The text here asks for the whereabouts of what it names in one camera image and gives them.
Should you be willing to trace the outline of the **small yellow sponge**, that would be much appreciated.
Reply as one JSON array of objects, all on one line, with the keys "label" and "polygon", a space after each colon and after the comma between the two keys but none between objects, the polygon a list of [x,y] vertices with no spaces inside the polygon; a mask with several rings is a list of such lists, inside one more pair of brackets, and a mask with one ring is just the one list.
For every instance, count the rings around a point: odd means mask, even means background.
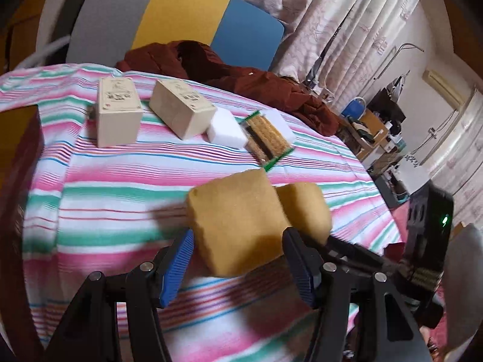
[{"label": "small yellow sponge", "polygon": [[291,225],[319,244],[325,245],[332,218],[322,190],[313,182],[296,182],[276,188]]}]

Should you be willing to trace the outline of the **large yellow sponge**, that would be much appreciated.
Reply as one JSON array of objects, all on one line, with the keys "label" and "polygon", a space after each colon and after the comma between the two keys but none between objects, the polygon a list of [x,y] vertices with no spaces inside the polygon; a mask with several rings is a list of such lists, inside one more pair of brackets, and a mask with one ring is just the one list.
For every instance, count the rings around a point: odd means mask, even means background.
[{"label": "large yellow sponge", "polygon": [[244,275],[283,255],[286,218],[262,168],[192,188],[187,217],[197,250],[215,277]]}]

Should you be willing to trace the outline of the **wooden side table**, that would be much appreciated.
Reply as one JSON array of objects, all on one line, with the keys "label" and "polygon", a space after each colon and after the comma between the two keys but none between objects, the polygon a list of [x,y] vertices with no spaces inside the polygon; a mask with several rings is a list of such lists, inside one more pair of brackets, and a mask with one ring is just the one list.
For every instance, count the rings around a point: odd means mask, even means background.
[{"label": "wooden side table", "polygon": [[362,162],[385,144],[389,129],[373,112],[366,110],[358,120],[338,117],[337,137]]}]

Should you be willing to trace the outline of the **striped tablecloth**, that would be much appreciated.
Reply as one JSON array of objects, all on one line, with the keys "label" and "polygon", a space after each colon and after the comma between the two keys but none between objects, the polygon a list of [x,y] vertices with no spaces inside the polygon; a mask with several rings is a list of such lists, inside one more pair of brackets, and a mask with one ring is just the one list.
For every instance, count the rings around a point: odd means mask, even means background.
[{"label": "striped tablecloth", "polygon": [[[92,271],[117,275],[155,256],[187,226],[189,190],[254,169],[243,150],[202,136],[183,141],[149,109],[132,145],[101,149],[98,84],[117,69],[64,64],[1,77],[1,108],[38,108],[44,148],[24,210],[22,258],[32,341],[41,358]],[[283,259],[232,279],[193,257],[176,299],[159,313],[175,361],[301,361],[315,313]]]}]

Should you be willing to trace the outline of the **green cracker packet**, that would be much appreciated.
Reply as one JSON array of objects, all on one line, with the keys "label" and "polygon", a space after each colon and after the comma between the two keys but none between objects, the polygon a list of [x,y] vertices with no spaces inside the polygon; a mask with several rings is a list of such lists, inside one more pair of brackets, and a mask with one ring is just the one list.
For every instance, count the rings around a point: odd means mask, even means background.
[{"label": "green cracker packet", "polygon": [[295,149],[259,110],[243,119],[240,126],[247,137],[247,150],[266,172]]}]

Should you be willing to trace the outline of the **gold tin box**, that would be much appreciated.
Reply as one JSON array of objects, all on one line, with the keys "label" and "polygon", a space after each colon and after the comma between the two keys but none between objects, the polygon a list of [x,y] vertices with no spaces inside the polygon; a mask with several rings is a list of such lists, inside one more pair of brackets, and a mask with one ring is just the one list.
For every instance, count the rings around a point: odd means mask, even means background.
[{"label": "gold tin box", "polygon": [[25,208],[43,144],[37,106],[1,112],[2,361],[40,361],[43,356],[26,293],[22,249]]}]

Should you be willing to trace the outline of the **beige cardboard box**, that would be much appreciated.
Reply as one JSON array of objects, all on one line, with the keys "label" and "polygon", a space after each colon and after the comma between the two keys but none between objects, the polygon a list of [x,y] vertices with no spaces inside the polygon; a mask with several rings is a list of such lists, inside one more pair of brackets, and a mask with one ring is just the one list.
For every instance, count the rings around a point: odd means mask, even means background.
[{"label": "beige cardboard box", "polygon": [[104,77],[99,80],[96,116],[98,147],[135,143],[142,116],[142,103],[131,78]]},{"label": "beige cardboard box", "polygon": [[178,78],[158,79],[149,107],[181,140],[204,133],[216,112],[209,100]]}]

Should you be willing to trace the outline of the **patterned beige curtain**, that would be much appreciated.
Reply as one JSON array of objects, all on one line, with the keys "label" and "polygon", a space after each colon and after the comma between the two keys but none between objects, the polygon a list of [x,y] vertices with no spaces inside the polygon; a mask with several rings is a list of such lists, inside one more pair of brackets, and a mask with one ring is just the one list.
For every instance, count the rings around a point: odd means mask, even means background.
[{"label": "patterned beige curtain", "polygon": [[339,113],[367,83],[419,0],[244,0],[285,28],[271,70],[314,90]]}]

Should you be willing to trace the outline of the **dark red cloth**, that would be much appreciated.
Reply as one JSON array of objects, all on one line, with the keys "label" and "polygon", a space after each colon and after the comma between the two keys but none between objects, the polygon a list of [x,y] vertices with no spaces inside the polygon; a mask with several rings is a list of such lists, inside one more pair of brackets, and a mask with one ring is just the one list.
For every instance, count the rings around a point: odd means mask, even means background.
[{"label": "dark red cloth", "polygon": [[300,84],[253,67],[226,65],[210,46],[191,40],[151,43],[125,53],[115,68],[189,79],[297,117],[323,136],[339,128],[337,116]]}]

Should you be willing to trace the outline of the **grey yellow blue chair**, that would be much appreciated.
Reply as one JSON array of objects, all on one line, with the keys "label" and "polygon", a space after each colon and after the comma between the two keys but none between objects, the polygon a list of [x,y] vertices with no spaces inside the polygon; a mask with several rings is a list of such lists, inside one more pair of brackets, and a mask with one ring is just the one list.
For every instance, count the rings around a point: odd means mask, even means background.
[{"label": "grey yellow blue chair", "polygon": [[243,0],[84,0],[66,60],[113,66],[151,43],[198,41],[225,64],[267,70],[283,33],[279,20]]}]

